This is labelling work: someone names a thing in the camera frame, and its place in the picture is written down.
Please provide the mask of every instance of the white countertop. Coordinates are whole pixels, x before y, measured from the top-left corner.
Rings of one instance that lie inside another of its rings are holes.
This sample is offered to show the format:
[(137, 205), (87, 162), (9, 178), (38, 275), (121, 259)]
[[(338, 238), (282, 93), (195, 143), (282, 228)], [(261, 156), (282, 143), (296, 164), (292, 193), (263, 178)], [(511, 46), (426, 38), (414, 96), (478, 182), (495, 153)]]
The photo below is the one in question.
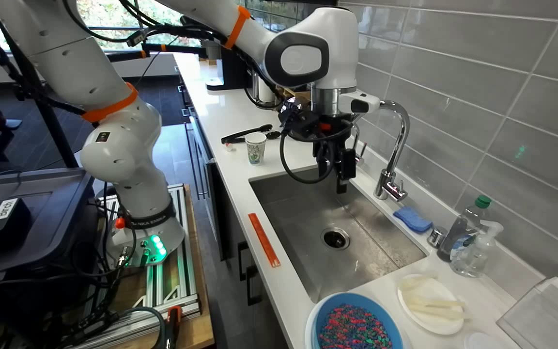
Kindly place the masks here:
[[(304, 327), (309, 310), (315, 304), (307, 298), (307, 292), (300, 283), (296, 269), (292, 267), (284, 248), (278, 242), (276, 232), (273, 230), (261, 203), (257, 201), (249, 186), (249, 180), (253, 178), (265, 178), (284, 172), (278, 162), (278, 141), (267, 141), (265, 156), (259, 164), (247, 162), (243, 143), (236, 143), (230, 147), (220, 143), (222, 135), (240, 131), (243, 127), (255, 127), (261, 124), (278, 125), (276, 114), (273, 110), (261, 110), (253, 106), (242, 89), (207, 91), (205, 83), (216, 77), (216, 69), (214, 65), (197, 60), (195, 54), (176, 54), (176, 63), (195, 106), (195, 112), (201, 120), (201, 127), (205, 131), (209, 147), (212, 149), (228, 197), (242, 224), (243, 238), (247, 240), (251, 255), (267, 288), (269, 300), (274, 308), (278, 323), (282, 325), (282, 333), (290, 347), (305, 347)], [(309, 151), (309, 143), (286, 139), (286, 160), (292, 168), (311, 166), (313, 156), (309, 155)], [(373, 176), (367, 174), (364, 166), (360, 166), (352, 184), (360, 188), (366, 195), (369, 195), (373, 189)], [(397, 205), (389, 201), (373, 201), (385, 215), (391, 215), (391, 211), (397, 209)], [(247, 213), (255, 213), (259, 217), (259, 222), (280, 261), (278, 267), (269, 265), (255, 236), (255, 230), (247, 220)], [(453, 273), (447, 263), (437, 259), (435, 251), (426, 244), (424, 236), (410, 236), (422, 246), (422, 250), (426, 250), (428, 255), (424, 259), (377, 277), (366, 284), (360, 284), (352, 288), (352, 292), (366, 294), (377, 304), (381, 304), (400, 329), (406, 347), (459, 347), (460, 337), (470, 329), (486, 331), (497, 337), (503, 345), (515, 347), (515, 343), (495, 325), (495, 319), (513, 304), (513, 296), (503, 292), (488, 277), (468, 279)], [(451, 337), (428, 333), (414, 321), (410, 321), (406, 314), (398, 308), (395, 281), (414, 271), (433, 275), (464, 302), (468, 319), (459, 333)]]

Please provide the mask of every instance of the chrome faucet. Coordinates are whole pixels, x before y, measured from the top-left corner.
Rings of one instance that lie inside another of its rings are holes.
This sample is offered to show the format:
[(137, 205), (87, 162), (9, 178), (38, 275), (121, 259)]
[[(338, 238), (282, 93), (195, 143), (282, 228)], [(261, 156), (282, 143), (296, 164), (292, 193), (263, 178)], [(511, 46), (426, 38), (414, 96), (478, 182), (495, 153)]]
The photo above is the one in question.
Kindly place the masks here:
[(400, 155), (402, 145), (406, 143), (406, 137), (408, 137), (410, 118), (408, 118), (408, 112), (395, 100), (379, 100), (379, 108), (389, 108), (389, 110), (397, 112), (400, 116), (400, 129), (397, 135), (397, 147), (393, 149), (393, 155), (391, 155), (387, 166), (379, 172), (379, 178), (375, 184), (375, 195), (377, 197), (391, 195), (391, 199), (400, 201), (408, 193), (402, 189), (402, 186), (395, 184), (393, 178), (395, 178), (395, 166), (397, 166), (398, 155)]

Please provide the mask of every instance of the blue object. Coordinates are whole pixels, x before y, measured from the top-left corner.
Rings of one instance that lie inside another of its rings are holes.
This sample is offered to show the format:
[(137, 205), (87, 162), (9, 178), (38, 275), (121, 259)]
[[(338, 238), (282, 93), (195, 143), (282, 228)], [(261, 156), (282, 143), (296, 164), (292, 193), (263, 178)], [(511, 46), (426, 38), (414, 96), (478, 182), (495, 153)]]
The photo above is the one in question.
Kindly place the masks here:
[(311, 349), (319, 349), (317, 337), (327, 317), (331, 315), (333, 308), (336, 306), (354, 306), (369, 312), (381, 323), (385, 335), (391, 339), (391, 349), (402, 349), (400, 335), (391, 315), (377, 302), (356, 292), (338, 292), (323, 300), (311, 325)]
[(398, 220), (402, 220), (410, 230), (422, 234), (431, 228), (431, 220), (418, 215), (412, 207), (400, 207), (393, 213)]

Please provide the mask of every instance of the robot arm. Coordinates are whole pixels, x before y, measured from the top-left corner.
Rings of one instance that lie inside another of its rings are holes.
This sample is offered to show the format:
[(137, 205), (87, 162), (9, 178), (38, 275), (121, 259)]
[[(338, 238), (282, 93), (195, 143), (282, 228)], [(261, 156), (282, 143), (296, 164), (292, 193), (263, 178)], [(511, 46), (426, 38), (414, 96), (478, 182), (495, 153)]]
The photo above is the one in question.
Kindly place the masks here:
[[(183, 230), (174, 219), (166, 180), (150, 160), (160, 116), (121, 81), (94, 38), (71, 19), (73, 3), (73, 0), (0, 0), (0, 21), (44, 81), (63, 100), (88, 110), (87, 120), (96, 127), (79, 153), (85, 170), (114, 184), (127, 230), (158, 236), (162, 246), (156, 250), (168, 253), (181, 242)], [(311, 112), (323, 122), (329, 120), (329, 129), (350, 127), (354, 112), (377, 106), (377, 100), (354, 89), (356, 19), (348, 11), (317, 9), (292, 29), (274, 34), (230, 0), (162, 0), (162, 3), (226, 34), (228, 42), (257, 61), (274, 83), (309, 85)], [(346, 135), (348, 131), (338, 139), (333, 137), (331, 147), (317, 141), (319, 164), (325, 164), (327, 149), (335, 153), (333, 164), (340, 162), (336, 151), (342, 153)]]
[(220, 34), (234, 34), (261, 71), (276, 85), (309, 85), (313, 108), (336, 116), (377, 108), (377, 98), (344, 94), (356, 89), (356, 17), (338, 7), (317, 7), (311, 15), (282, 32), (269, 32), (247, 11), (230, 0), (158, 0), (164, 5), (211, 27)]

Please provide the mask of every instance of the sink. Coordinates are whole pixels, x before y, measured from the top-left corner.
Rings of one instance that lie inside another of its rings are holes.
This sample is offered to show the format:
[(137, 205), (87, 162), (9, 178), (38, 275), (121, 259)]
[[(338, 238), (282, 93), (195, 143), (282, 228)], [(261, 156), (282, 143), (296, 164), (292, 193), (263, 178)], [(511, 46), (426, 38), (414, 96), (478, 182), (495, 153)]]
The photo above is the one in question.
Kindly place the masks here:
[(300, 184), (282, 174), (249, 184), (313, 302), (426, 255), (352, 184), (344, 193), (333, 176)]

